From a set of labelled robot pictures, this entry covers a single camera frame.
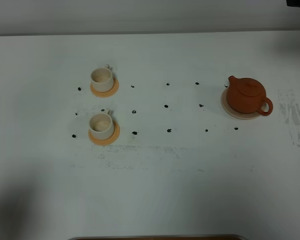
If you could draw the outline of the brown clay teapot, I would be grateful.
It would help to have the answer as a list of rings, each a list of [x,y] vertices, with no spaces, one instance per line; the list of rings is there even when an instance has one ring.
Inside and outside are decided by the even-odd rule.
[[[273,111],[273,103],[267,98],[264,86],[253,78],[228,78],[226,101],[240,114],[258,113],[268,116]]]

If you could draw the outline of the cream teapot saucer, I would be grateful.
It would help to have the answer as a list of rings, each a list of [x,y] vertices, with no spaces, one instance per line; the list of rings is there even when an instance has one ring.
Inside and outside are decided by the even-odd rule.
[[[227,92],[228,89],[226,88],[221,95],[221,105],[223,107],[223,109],[232,117],[239,119],[239,120],[254,120],[258,117],[260,117],[261,115],[258,112],[254,112],[254,113],[249,113],[249,114],[245,114],[245,113],[240,113],[235,111],[234,109],[232,109],[230,107],[230,105],[227,102]]]

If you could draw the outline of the near orange coaster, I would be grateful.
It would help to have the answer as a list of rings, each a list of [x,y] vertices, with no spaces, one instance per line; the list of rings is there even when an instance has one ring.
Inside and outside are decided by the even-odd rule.
[[[120,126],[116,121],[113,122],[113,125],[114,125],[114,132],[113,132],[112,136],[105,140],[99,140],[99,139],[93,137],[91,131],[89,130],[88,137],[89,137],[90,141],[93,144],[98,145],[98,146],[107,146],[107,145],[111,145],[112,143],[114,143],[120,135]]]

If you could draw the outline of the orange coaster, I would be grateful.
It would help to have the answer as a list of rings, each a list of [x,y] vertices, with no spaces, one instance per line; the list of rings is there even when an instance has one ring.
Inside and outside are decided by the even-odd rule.
[[[91,93],[96,96],[96,97],[100,97],[100,98],[107,98],[107,97],[111,97],[112,95],[114,95],[119,89],[119,81],[117,78],[114,78],[114,85],[113,87],[106,92],[100,92],[94,89],[93,85],[90,84],[90,91]]]
[[[90,141],[93,144],[98,145],[98,146],[107,146],[107,145],[111,145],[112,143],[114,143],[120,135],[120,126],[116,121],[113,122],[113,125],[114,125],[114,132],[113,132],[112,136],[105,140],[99,140],[99,139],[93,137],[91,131],[89,130],[88,137],[89,137]]]

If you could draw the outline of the far orange coaster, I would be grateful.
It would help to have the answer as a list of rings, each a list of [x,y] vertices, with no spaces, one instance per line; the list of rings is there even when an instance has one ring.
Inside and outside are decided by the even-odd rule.
[[[114,78],[114,85],[113,87],[106,92],[100,92],[94,89],[93,85],[90,84],[90,91],[91,93],[96,96],[96,97],[100,97],[100,98],[107,98],[107,97],[111,97],[112,95],[114,95],[119,89],[119,81],[117,78]]]

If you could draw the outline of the near white teacup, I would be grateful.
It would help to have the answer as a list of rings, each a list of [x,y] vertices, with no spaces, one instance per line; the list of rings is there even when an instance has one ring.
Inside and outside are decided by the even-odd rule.
[[[113,135],[115,128],[110,112],[110,109],[107,108],[90,118],[89,131],[95,139],[103,141]]]

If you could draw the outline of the white teacup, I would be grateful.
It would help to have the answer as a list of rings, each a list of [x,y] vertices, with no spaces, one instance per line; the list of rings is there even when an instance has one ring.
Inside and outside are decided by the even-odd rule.
[[[107,108],[90,118],[89,131],[95,139],[103,141],[113,135],[115,128],[110,112],[110,109]]]
[[[97,92],[108,92],[114,86],[114,75],[108,64],[105,67],[95,69],[90,77],[92,87]]]

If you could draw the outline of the far white teacup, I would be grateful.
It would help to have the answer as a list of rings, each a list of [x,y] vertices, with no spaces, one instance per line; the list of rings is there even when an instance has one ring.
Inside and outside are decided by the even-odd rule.
[[[108,92],[114,86],[114,75],[108,64],[105,67],[95,69],[90,77],[92,87],[97,92]]]

